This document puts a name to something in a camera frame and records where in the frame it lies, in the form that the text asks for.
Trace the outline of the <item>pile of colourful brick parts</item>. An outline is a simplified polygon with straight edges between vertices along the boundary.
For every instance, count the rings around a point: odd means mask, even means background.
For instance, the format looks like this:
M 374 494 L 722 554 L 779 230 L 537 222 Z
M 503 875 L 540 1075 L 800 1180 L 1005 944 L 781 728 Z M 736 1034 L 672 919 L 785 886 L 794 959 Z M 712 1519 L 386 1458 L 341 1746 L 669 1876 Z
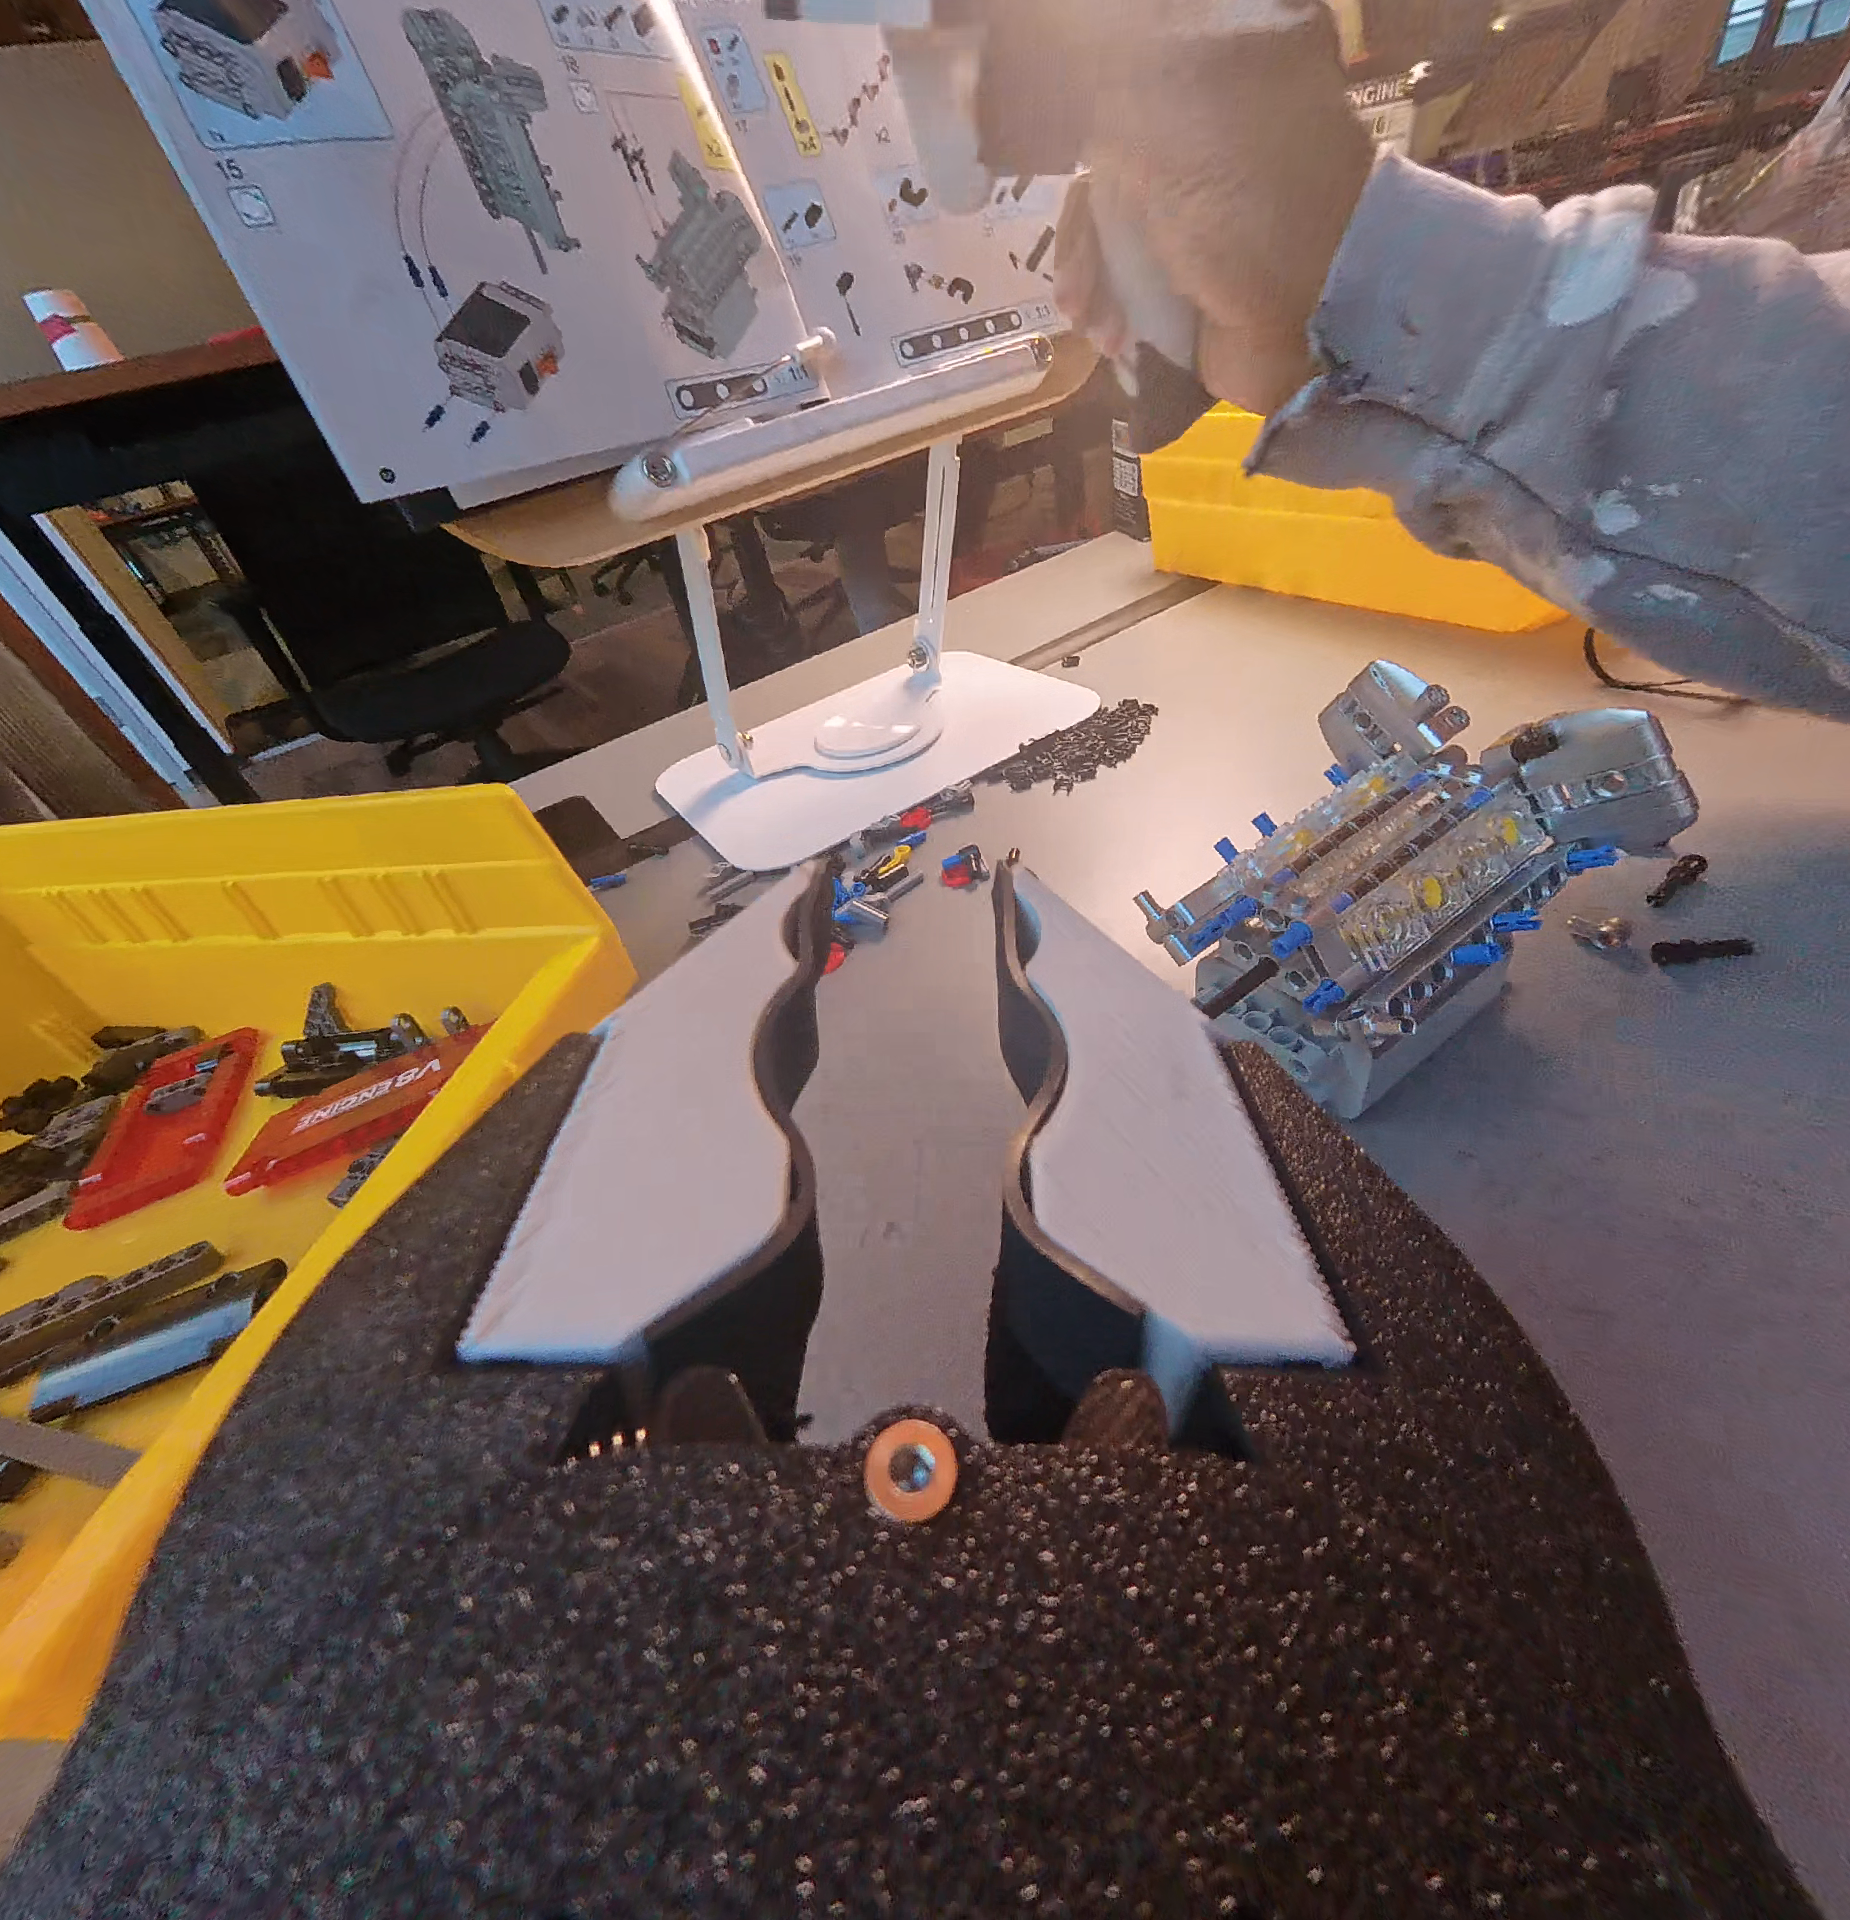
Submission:
M 975 805 L 975 782 L 954 782 L 934 797 L 859 828 L 822 855 L 827 870 L 824 968 L 837 968 L 857 948 L 886 934 L 899 898 L 924 886 L 925 839 L 939 821 L 958 821 Z M 769 881 L 787 867 L 745 870 L 722 862 L 703 883 L 703 907 L 688 919 L 688 938 L 703 940 L 732 922 Z

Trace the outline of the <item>red printed brick panel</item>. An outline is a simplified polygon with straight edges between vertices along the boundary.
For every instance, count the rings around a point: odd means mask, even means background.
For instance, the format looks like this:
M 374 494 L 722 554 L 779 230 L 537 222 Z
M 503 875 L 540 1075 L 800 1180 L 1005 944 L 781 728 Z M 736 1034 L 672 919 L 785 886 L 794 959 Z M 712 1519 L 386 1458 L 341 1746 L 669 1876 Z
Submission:
M 426 1042 L 294 1102 L 259 1127 L 222 1180 L 222 1190 L 247 1195 L 283 1188 L 324 1165 L 346 1165 L 370 1146 L 391 1142 L 416 1123 L 488 1029 L 491 1025 L 470 1025 L 462 1034 Z

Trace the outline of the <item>instruction booklet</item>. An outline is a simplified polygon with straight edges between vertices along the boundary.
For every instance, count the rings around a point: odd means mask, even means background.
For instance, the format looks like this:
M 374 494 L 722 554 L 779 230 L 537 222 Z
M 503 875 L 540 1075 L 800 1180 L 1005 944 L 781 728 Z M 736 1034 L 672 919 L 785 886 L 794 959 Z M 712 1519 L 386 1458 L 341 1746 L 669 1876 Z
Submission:
M 614 505 L 1034 392 L 1061 181 L 954 187 L 827 3 L 90 3 L 361 500 Z

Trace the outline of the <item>person's right hand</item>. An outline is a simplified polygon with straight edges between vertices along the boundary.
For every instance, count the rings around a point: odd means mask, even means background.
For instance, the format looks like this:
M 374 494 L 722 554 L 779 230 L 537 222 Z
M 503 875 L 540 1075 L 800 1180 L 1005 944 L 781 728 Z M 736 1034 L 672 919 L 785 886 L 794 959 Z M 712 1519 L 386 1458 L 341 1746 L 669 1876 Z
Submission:
M 1372 176 L 1327 3 L 989 3 L 986 108 L 1082 161 L 1056 299 L 1105 355 L 1136 337 L 1105 218 L 1195 314 L 1201 389 L 1277 415 L 1313 377 L 1309 314 Z

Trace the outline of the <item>white booklet stand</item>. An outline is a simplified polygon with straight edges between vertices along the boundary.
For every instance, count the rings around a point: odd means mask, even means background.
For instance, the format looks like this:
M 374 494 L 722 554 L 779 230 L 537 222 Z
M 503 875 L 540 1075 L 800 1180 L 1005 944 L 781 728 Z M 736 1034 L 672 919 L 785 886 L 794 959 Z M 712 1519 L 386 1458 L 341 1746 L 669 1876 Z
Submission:
M 622 521 L 672 525 L 716 725 L 716 746 L 676 760 L 654 792 L 730 864 L 799 864 L 847 839 L 868 815 L 919 802 L 1099 711 L 1092 688 L 945 649 L 963 428 L 986 404 L 1034 396 L 1052 358 L 1048 333 L 1021 331 L 881 389 L 650 445 L 610 482 L 607 500 Z M 906 658 L 822 701 L 745 728 L 730 708 L 710 573 L 706 529 L 718 497 L 765 494 L 817 453 L 882 453 L 895 438 L 924 438 L 928 449 L 919 601 Z

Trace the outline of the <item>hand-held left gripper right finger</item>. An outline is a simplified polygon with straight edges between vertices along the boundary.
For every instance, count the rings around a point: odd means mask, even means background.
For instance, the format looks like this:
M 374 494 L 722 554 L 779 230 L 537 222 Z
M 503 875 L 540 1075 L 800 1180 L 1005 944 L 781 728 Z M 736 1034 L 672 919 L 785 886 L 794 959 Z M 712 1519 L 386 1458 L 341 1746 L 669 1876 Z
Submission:
M 1211 1025 L 1023 864 L 991 876 L 998 1028 L 1021 1126 L 991 1289 L 991 1430 L 1056 1431 L 1138 1373 L 1169 1434 L 1220 1369 L 1359 1345 Z

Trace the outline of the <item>black and red brick parts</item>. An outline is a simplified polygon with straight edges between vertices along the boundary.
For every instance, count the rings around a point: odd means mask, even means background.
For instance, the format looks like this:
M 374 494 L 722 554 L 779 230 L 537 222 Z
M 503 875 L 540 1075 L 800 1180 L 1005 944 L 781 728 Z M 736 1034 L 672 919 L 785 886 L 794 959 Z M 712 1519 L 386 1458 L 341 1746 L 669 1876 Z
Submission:
M 404 1130 L 346 1165 L 324 1165 L 311 1176 L 247 1195 L 226 1195 L 222 1180 L 269 1115 L 354 1073 L 462 1034 L 470 1025 L 485 1022 L 471 1022 L 460 1007 L 446 1007 L 435 1028 L 424 1028 L 414 1016 L 355 1028 L 343 1017 L 338 991 L 329 981 L 315 983 L 305 1028 L 276 1047 L 264 1039 L 252 1087 L 212 1172 L 186 1193 L 101 1230 L 70 1233 L 64 1211 L 77 1176 L 94 1156 L 122 1095 L 157 1058 L 217 1035 L 189 1025 L 94 1029 L 98 1058 L 84 1075 L 35 1078 L 0 1105 L 0 1126 L 15 1130 L 15 1145 L 0 1154 L 0 1272 L 13 1243 L 35 1230 L 94 1237 L 127 1222 L 152 1222 L 174 1233 L 177 1203 L 195 1203 L 207 1193 L 241 1203 L 338 1172 L 329 1203 L 346 1206 Z M 84 1434 L 77 1424 L 212 1369 L 252 1324 L 283 1285 L 291 1258 L 235 1258 L 222 1245 L 225 1237 L 229 1230 L 217 1227 L 212 1237 L 173 1252 L 157 1245 L 122 1271 L 72 1277 L 0 1309 L 0 1515 L 47 1475 L 94 1487 L 115 1484 L 128 1465 L 127 1443 Z M 0 1524 L 0 1568 L 18 1550 L 22 1535 Z

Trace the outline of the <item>pile of black pins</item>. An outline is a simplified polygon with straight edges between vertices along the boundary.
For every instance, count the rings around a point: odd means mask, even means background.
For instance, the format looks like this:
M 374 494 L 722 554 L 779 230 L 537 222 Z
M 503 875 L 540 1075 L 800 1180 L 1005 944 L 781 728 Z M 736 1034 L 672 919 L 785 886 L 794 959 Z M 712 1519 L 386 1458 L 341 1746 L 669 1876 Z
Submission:
M 1155 711 L 1152 701 L 1141 699 L 1115 701 L 1075 728 L 1021 743 L 1013 755 L 986 767 L 975 782 L 1004 785 L 1013 794 L 1032 794 L 1034 789 L 1070 794 L 1101 774 L 1127 767 L 1146 746 Z

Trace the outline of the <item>yellow plastic bin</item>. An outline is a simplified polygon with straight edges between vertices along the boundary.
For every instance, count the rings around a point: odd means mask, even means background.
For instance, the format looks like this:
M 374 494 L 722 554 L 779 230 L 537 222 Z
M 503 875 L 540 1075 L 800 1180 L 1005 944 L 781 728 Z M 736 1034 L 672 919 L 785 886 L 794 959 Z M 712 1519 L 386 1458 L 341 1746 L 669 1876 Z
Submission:
M 0 1508 L 0 1740 L 70 1740 L 168 1515 L 259 1359 L 332 1266 L 542 1053 L 636 983 L 619 932 L 505 789 L 207 805 L 0 828 L 0 1099 L 87 1069 L 106 1025 L 255 1028 L 279 1058 L 329 981 L 354 1025 L 457 1007 L 479 1050 L 346 1209 L 338 1168 L 229 1195 L 276 1102 L 246 1095 L 186 1193 L 101 1230 L 61 1221 L 0 1248 L 0 1311 L 194 1243 L 226 1271 L 288 1261 L 212 1365 L 93 1411 L 139 1453 L 109 1489 L 37 1475 Z

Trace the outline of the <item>red brick frame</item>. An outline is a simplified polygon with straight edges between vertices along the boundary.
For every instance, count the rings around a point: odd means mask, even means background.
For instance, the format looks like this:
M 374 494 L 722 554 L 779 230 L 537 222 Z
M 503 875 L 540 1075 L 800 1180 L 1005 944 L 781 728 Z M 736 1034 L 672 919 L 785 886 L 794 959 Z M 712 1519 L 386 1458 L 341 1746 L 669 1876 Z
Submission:
M 77 1176 L 64 1227 L 101 1230 L 195 1188 L 229 1139 L 262 1053 L 264 1034 L 246 1025 L 146 1063 Z

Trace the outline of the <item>black swivel chair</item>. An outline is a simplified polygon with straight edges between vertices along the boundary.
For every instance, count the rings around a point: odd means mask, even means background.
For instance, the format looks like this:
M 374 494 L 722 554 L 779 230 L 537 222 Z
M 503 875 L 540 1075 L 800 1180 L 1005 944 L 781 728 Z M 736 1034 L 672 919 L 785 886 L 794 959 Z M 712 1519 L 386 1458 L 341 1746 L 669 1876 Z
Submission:
M 378 669 L 315 684 L 288 652 L 264 606 L 241 592 L 241 633 L 311 732 L 378 748 L 382 769 L 404 779 L 440 748 L 466 746 L 470 782 L 518 782 L 558 755 L 521 755 L 505 721 L 548 701 L 569 664 L 568 637 L 542 616 L 448 640 Z

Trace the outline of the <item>dark wooden table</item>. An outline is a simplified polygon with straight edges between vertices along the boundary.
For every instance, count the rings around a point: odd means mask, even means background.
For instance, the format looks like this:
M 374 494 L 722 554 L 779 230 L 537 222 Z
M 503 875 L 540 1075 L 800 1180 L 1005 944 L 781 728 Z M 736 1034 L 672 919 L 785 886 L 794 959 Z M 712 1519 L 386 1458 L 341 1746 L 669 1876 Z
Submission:
M 0 386 L 0 603 L 177 802 L 255 802 L 235 756 L 49 516 L 164 478 L 324 451 L 262 331 Z

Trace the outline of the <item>grey brick engine model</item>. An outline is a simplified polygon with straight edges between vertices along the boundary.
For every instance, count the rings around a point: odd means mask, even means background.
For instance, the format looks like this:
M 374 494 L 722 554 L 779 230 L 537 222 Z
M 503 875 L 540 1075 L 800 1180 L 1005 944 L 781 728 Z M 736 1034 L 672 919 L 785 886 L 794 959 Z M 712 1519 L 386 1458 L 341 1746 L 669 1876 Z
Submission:
M 1261 814 L 1241 848 L 1220 839 L 1214 875 L 1181 898 L 1136 895 L 1193 995 L 1200 964 L 1234 953 L 1241 995 L 1283 981 L 1308 1016 L 1359 1002 L 1443 952 L 1537 932 L 1567 881 L 1667 852 L 1698 818 L 1645 708 L 1545 714 L 1469 756 L 1445 688 L 1373 658 L 1319 729 L 1330 767 L 1317 802 L 1283 826 Z

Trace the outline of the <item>white drinks bottle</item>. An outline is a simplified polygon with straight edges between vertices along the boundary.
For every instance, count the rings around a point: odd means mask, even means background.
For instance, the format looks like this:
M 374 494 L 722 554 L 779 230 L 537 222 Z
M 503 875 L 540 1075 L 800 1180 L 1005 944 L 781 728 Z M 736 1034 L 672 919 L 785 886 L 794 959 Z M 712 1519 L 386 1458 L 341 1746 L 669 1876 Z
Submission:
M 127 352 L 93 318 L 90 305 L 72 292 L 27 292 L 22 299 L 61 372 L 98 372 L 122 364 Z

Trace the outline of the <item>yellow plastic crate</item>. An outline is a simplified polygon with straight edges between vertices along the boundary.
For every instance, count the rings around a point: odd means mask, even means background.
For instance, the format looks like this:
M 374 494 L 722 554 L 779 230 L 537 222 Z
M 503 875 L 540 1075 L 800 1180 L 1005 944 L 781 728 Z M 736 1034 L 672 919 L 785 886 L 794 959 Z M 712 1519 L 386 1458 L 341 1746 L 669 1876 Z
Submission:
M 1529 634 L 1562 610 L 1499 566 L 1426 548 L 1373 491 L 1321 491 L 1251 474 L 1264 419 L 1217 404 L 1141 457 L 1161 570 L 1347 610 Z

